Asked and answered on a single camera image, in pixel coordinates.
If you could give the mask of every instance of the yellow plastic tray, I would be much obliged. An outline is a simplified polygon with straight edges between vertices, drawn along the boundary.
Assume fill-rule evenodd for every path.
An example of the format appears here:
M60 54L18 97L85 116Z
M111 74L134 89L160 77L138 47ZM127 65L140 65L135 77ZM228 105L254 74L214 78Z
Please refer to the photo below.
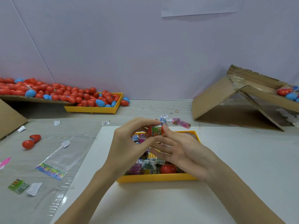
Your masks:
M122 93L112 93L120 96L114 107L77 107L77 106L64 106L67 112L90 112L90 113L113 113L115 114L121 101L123 99Z
M191 133L196 135L196 139L200 142L195 131L177 131L179 133ZM197 180L190 174L187 173L176 173L176 174L140 174L140 175L124 175L120 177L118 183L129 183L129 182L165 182L165 181L186 181L186 180Z

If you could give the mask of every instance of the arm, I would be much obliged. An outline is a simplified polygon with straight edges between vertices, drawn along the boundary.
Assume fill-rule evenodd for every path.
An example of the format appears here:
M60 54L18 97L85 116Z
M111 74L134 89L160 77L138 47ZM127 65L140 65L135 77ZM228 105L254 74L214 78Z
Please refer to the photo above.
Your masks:
M171 131L163 125L163 144L155 144L160 153L152 153L205 181L238 224L284 224L284 222L246 185L238 175L209 148L190 135Z
M163 136L150 137L137 145L131 139L131 135L140 131L147 132L145 127L160 123L157 120L137 117L117 128L105 164L55 224L88 224L111 185L124 175L150 146L163 138Z

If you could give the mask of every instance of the white paper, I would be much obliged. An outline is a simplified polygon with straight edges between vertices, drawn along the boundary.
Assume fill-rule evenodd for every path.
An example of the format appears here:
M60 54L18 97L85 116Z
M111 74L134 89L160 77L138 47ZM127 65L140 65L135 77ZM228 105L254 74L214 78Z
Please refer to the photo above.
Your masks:
M110 121L102 122L102 126L110 124Z
M163 115L161 115L161 118L167 119L168 115L167 114L163 114Z
M59 124L60 124L60 120L58 120L58 121L54 120L54 126L57 126Z
M25 130L25 129L26 129L26 127L21 126L21 127L18 129L18 132L22 132L22 131Z
M64 142L61 143L61 145L62 145L64 148L68 147L70 144L71 144L70 141L64 141Z
M31 196L35 196L37 194L37 191L41 187L41 185L42 185L42 182L41 183L32 183L32 185L26 192Z
M162 0L162 17L238 12L244 0Z

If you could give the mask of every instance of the cardboard ramp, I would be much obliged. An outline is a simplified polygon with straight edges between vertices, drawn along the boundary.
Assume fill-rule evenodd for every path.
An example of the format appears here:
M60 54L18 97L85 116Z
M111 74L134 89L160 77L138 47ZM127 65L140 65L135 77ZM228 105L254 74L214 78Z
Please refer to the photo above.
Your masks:
M287 83L277 79L231 65L225 77L193 100L193 119L208 123L284 131L252 96L299 112L299 103L276 94L277 89L285 85ZM248 105L219 105L237 93L249 102Z

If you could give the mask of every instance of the white paper scrap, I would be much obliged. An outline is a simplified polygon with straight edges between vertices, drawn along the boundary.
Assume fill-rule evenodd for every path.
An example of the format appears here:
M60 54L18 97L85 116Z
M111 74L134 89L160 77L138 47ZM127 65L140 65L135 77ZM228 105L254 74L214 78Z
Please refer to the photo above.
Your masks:
M102 122L102 126L110 124L110 121Z
M161 118L167 119L168 115L167 114L163 114L163 115L161 115Z
M26 127L21 126L21 127L18 129L18 132L22 132L22 131L25 130L25 129L26 129Z
M60 120L58 120L58 121L54 120L54 126L57 126L59 124L60 124Z
M32 183L32 185L26 192L31 196L35 196L37 194L37 191L41 187L41 185L42 185L42 182L41 183Z
M64 142L61 143L61 145L62 145L64 148L68 147L70 144L71 144L70 141L64 141Z

